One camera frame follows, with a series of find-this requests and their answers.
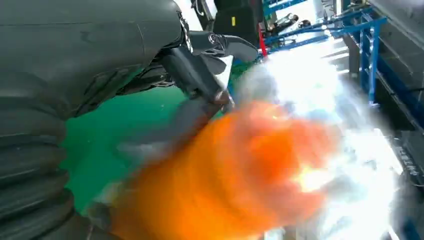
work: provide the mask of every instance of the green surface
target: green surface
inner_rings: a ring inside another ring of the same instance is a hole
[[[94,112],[69,120],[63,146],[70,172],[67,185],[75,195],[75,207],[83,211],[110,182],[130,172],[129,162],[117,152],[117,144],[134,130],[164,124],[184,100],[176,87],[115,97]]]

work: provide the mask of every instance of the black protective cover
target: black protective cover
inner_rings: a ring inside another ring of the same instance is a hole
[[[65,121],[114,97],[181,33],[173,0],[1,1],[0,239],[113,238],[63,189]]]

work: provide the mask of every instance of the metal bolt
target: metal bolt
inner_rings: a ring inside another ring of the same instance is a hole
[[[214,44],[217,41],[217,36],[215,36],[214,34],[211,34],[207,37],[207,39],[209,39],[209,42],[211,44]]]

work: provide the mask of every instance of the orange glove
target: orange glove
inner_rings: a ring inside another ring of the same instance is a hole
[[[310,217],[319,192],[296,177],[335,150],[328,130],[253,103],[205,127],[184,149],[141,169],[112,216],[124,240],[246,240]]]

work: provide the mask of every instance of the blue steel rack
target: blue steel rack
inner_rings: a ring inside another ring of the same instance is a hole
[[[375,104],[376,93],[376,75],[377,63],[379,58],[379,35],[380,27],[387,22],[385,17],[373,19],[370,13],[373,12],[371,7],[352,10],[351,12],[332,17],[328,20],[320,20],[311,26],[287,32],[278,36],[268,37],[264,40],[265,44],[272,44],[284,41],[287,37],[292,37],[304,33],[322,33],[321,35],[306,39],[300,42],[283,45],[281,47],[272,48],[269,53],[290,50],[307,44],[322,42],[329,38],[339,38],[343,35],[354,35],[359,33],[358,45],[360,47],[360,84],[362,89],[368,93],[368,102],[370,105]],[[359,21],[358,24],[351,23],[354,19]],[[340,25],[341,27],[330,27],[330,25]]]

